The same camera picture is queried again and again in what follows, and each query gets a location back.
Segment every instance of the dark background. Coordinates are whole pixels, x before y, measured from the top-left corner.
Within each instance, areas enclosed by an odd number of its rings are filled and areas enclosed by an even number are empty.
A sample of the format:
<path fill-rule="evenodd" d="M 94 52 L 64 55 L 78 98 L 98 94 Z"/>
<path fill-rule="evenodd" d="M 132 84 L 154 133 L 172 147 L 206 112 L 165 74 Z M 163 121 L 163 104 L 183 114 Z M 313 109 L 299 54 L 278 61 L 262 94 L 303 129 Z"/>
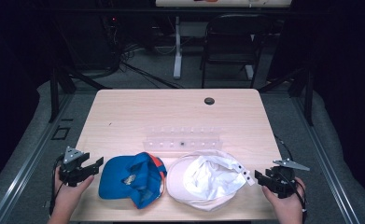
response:
<path fill-rule="evenodd" d="M 140 2 L 140 7 L 153 4 Z M 106 33 L 100 28 L 101 18 L 78 26 L 80 32 L 92 32 L 88 42 L 68 29 L 86 20 L 84 16 L 71 20 L 59 17 L 61 27 L 68 30 L 60 32 L 49 15 L 21 10 L 30 4 L 0 1 L 0 171 L 35 113 L 39 99 L 36 88 L 49 80 L 53 68 L 83 64 L 106 69 L 115 62 Z M 344 159 L 365 188 L 365 2 L 295 0 L 291 10 L 328 11 L 330 16 L 325 20 L 314 16 L 311 20 L 285 21 L 269 78 L 285 76 L 311 63 L 315 90 L 322 96 L 339 135 Z M 124 24 L 130 27 L 126 32 L 150 48 L 151 35 L 147 37 L 147 31 L 152 22 L 144 17 L 125 19 Z M 131 29 L 136 24 L 142 27 Z M 66 43 L 64 35 L 72 42 Z M 102 56 L 85 53 L 90 49 L 100 50 Z"/>

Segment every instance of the black cable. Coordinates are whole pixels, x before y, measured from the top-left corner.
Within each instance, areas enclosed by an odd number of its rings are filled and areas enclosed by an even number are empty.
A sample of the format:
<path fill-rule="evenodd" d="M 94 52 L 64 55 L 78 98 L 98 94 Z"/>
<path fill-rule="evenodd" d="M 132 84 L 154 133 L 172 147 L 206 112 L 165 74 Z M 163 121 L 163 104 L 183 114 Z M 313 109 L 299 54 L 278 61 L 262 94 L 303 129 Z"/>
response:
<path fill-rule="evenodd" d="M 66 174 L 66 177 L 63 179 L 62 184 L 60 185 L 59 189 L 57 190 L 56 195 L 54 196 L 54 200 L 56 200 L 56 198 L 57 198 L 57 196 L 58 196 L 58 194 L 59 194 L 59 192 L 60 192 L 60 190 L 61 190 L 61 187 L 62 187 L 63 185 L 66 185 L 66 182 L 65 182 L 65 181 L 68 179 L 68 177 L 69 177 L 69 173 L 67 173 L 67 174 Z"/>
<path fill-rule="evenodd" d="M 294 181 L 296 183 L 298 183 L 303 190 L 303 196 L 304 199 L 302 198 L 301 194 L 298 192 L 298 188 L 296 186 L 293 186 L 293 184 L 281 173 L 279 173 L 281 175 L 281 177 L 289 184 L 289 186 L 293 189 L 293 191 L 295 192 L 295 194 L 298 196 L 299 201 L 301 202 L 302 205 L 302 223 L 305 222 L 306 217 L 307 217 L 307 210 L 306 210 L 306 195 L 305 195 L 305 190 L 304 187 L 301 185 L 301 183 L 299 183 L 299 181 L 297 181 L 296 179 L 294 179 Z"/>
<path fill-rule="evenodd" d="M 289 154 L 289 158 L 293 161 L 293 157 L 292 157 L 292 153 L 290 152 L 289 148 L 287 147 L 287 145 L 285 145 L 284 141 L 279 138 L 277 135 L 274 135 L 274 137 L 281 143 L 281 145 L 287 150 L 288 154 Z"/>
<path fill-rule="evenodd" d="M 157 89 L 160 88 L 160 86 L 158 86 L 156 83 L 154 83 L 152 80 L 150 80 L 148 77 L 143 76 L 144 79 L 146 79 L 148 82 L 152 83 L 153 86 L 155 86 Z"/>
<path fill-rule="evenodd" d="M 86 77 L 89 77 L 91 79 L 96 79 L 96 78 L 101 78 L 101 77 L 109 77 L 110 75 L 114 74 L 115 72 L 117 72 L 119 69 L 119 66 L 113 66 L 107 70 L 105 70 L 102 73 L 99 74 L 95 74 L 95 75 L 85 75 Z"/>
<path fill-rule="evenodd" d="M 124 53 L 134 53 L 135 50 L 141 49 L 137 44 L 130 44 L 124 49 Z"/>
<path fill-rule="evenodd" d="M 164 84 L 164 85 L 166 85 L 166 86 L 168 86 L 168 87 L 170 87 L 172 89 L 181 89 L 181 88 L 184 89 L 183 86 L 181 86 L 181 85 L 179 85 L 177 83 L 167 81 L 167 80 L 162 79 L 160 77 L 155 77 L 155 76 L 151 75 L 150 73 L 145 72 L 145 71 L 143 71 L 143 70 L 141 70 L 139 68 L 136 68 L 136 67 L 134 67 L 134 66 L 132 66 L 130 64 L 127 64 L 125 62 L 121 62 L 121 63 L 124 66 L 126 66 L 128 69 L 130 69 L 132 71 L 135 71 L 136 73 L 140 74 L 141 76 L 152 78 L 152 79 L 154 79 L 154 80 L 156 80 L 156 81 L 158 81 L 158 82 L 160 82 L 160 83 L 162 83 L 162 84 Z"/>
<path fill-rule="evenodd" d="M 57 169 L 57 165 L 59 163 L 59 161 L 63 160 L 63 156 L 64 154 L 61 154 L 56 161 L 53 163 L 53 171 L 52 171 L 52 175 L 51 175 L 51 200 L 50 200 L 50 207 L 49 207 L 49 214 L 51 215 L 53 213 L 53 209 L 54 209 L 54 205 L 56 203 L 56 197 L 57 195 L 54 194 L 54 190 L 55 190 L 55 185 L 56 185 L 56 169 Z"/>
<path fill-rule="evenodd" d="M 129 61 L 131 58 L 133 58 L 135 56 L 135 48 L 136 46 L 131 45 L 132 47 L 126 47 L 124 49 L 124 51 L 121 53 L 120 55 L 120 62 L 121 63 L 126 63 L 127 61 Z"/>

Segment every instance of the chair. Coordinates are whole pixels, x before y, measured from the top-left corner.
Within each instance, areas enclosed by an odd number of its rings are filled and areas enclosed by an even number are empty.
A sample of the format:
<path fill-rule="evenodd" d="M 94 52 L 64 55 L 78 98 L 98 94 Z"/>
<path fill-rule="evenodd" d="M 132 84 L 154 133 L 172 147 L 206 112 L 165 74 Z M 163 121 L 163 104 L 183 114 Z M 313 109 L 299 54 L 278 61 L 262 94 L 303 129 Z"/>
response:
<path fill-rule="evenodd" d="M 253 88 L 263 42 L 270 33 L 273 20 L 264 15 L 224 14 L 212 19 L 206 26 L 204 52 L 200 64 L 205 83 L 205 66 L 210 64 L 252 65 Z"/>

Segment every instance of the desk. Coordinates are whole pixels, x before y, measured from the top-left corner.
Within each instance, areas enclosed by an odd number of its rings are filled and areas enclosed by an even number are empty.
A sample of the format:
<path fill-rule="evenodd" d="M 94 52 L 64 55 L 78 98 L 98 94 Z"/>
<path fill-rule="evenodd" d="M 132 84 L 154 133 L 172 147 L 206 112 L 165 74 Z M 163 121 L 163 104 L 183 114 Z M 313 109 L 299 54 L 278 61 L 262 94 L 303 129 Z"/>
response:
<path fill-rule="evenodd" d="M 206 97 L 215 100 L 204 103 Z M 104 90 L 98 91 L 77 142 L 91 153 L 83 165 L 101 157 L 144 151 L 147 127 L 217 127 L 222 150 L 253 172 L 274 166 L 280 154 L 260 95 L 255 90 Z M 161 157 L 166 168 L 177 157 Z M 230 203 L 204 212 L 175 201 L 167 190 L 156 202 L 138 210 L 130 199 L 102 200 L 98 186 L 104 166 L 84 192 L 74 221 L 193 221 L 275 219 L 261 187 L 243 186 Z"/>
<path fill-rule="evenodd" d="M 156 0 L 156 7 L 289 7 L 292 0 L 217 0 L 216 2 L 193 0 Z M 181 78 L 182 53 L 180 48 L 180 21 L 175 20 L 174 78 Z"/>

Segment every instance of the hand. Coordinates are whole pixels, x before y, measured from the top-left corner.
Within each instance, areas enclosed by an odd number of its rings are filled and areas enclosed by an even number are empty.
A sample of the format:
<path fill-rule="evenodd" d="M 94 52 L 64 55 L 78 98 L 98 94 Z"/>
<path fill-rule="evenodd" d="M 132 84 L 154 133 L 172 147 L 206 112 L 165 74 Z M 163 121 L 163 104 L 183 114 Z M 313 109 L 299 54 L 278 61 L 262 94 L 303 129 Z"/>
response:
<path fill-rule="evenodd" d="M 56 169 L 54 193 L 56 194 L 59 189 L 60 191 L 58 192 L 53 213 L 48 224 L 68 223 L 72 213 L 77 208 L 77 204 L 80 201 L 83 191 L 91 184 L 92 180 L 94 179 L 94 176 L 91 175 L 76 187 L 69 187 L 64 185 L 60 180 L 59 172 L 60 166 Z"/>
<path fill-rule="evenodd" d="M 297 190 L 303 198 L 305 185 L 300 178 L 296 177 L 295 180 L 302 185 L 301 187 L 301 185 L 297 184 Z M 261 189 L 264 196 L 272 204 L 275 215 L 281 224 L 302 223 L 302 204 L 295 193 L 285 199 L 279 199 L 267 187 L 263 186 Z"/>

